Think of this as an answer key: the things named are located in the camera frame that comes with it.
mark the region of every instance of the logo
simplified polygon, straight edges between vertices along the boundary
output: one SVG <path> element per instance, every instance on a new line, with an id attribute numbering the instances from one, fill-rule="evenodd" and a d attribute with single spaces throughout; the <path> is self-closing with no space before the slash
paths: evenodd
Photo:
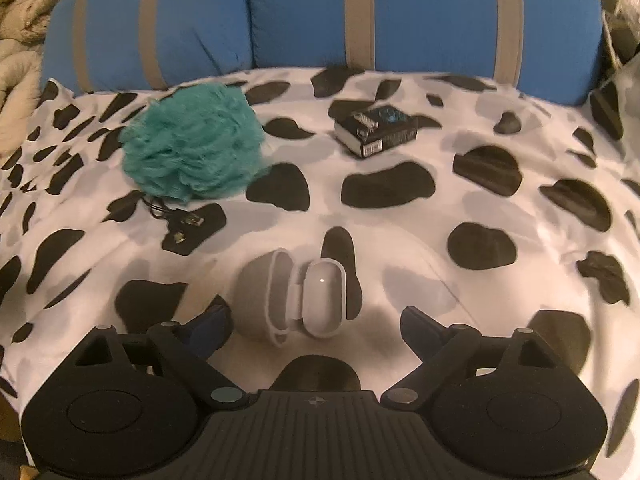
<path id="1" fill-rule="evenodd" d="M 365 114 L 356 114 L 353 116 L 360 124 L 364 124 L 369 130 L 378 127 L 378 123 L 369 119 Z"/>
<path id="2" fill-rule="evenodd" d="M 326 402 L 326 400 L 324 400 L 322 397 L 315 396 L 311 397 L 307 402 L 317 408 L 318 406 L 322 406 Z"/>

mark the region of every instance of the cow print blanket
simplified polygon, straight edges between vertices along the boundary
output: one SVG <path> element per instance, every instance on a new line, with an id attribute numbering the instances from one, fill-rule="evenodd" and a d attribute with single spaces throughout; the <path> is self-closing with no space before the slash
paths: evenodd
<path id="1" fill-rule="evenodd" d="M 239 386 L 302 375 L 380 394 L 419 362 L 399 334 L 407 305 L 486 335 L 530 326 L 606 410 L 594 474 L 640 478 L 640 58 L 583 109 L 455 75 L 219 80 L 245 92 L 271 169 L 245 193 L 190 203 L 204 224 L 182 243 L 122 173 L 118 140 L 175 89 L 75 98 L 47 84 L 2 167 L 0 388 L 18 412 L 94 325 L 186 322 L 217 294 L 233 308 L 240 270 L 286 248 L 299 264 L 344 264 L 347 319 L 333 338 L 292 332 L 281 348 L 238 327 L 210 362 Z M 374 103 L 415 116 L 418 138 L 356 160 L 334 119 Z"/>

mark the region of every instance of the gray fabric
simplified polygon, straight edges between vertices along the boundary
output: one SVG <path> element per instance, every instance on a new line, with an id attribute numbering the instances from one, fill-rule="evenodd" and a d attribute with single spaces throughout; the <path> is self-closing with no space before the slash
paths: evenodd
<path id="1" fill-rule="evenodd" d="M 375 0 L 344 0 L 344 50 L 347 66 L 376 67 Z"/>
<path id="2" fill-rule="evenodd" d="M 162 72 L 156 56 L 156 16 L 158 15 L 158 0 L 140 0 L 140 22 L 138 25 L 138 43 L 142 70 L 146 81 L 153 90 L 164 90 L 167 84 L 162 78 Z"/>
<path id="3" fill-rule="evenodd" d="M 73 58 L 74 68 L 78 86 L 83 92 L 92 90 L 89 78 L 89 67 L 86 62 L 86 4 L 88 0 L 76 0 L 74 6 L 73 23 L 71 25 L 71 35 L 73 38 Z"/>
<path id="4" fill-rule="evenodd" d="M 497 0 L 498 35 L 494 79 L 516 86 L 520 79 L 524 43 L 524 0 Z"/>

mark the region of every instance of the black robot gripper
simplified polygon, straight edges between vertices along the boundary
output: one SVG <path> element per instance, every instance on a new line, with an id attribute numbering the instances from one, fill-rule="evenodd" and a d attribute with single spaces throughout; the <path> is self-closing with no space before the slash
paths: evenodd
<path id="1" fill-rule="evenodd" d="M 378 402 L 242 391 L 204 360 L 231 327 L 216 297 L 185 325 L 91 330 L 22 416 L 42 480 L 593 479 L 604 412 L 530 329 L 483 337 L 407 307 L 422 364 Z"/>

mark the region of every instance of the shower loofah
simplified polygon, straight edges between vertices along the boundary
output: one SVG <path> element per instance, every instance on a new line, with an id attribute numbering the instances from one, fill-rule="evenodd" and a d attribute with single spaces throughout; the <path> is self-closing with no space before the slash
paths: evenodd
<path id="1" fill-rule="evenodd" d="M 263 140 L 240 89 L 200 84 L 152 103 L 122 131 L 122 168 L 153 196 L 224 198 L 264 170 Z"/>

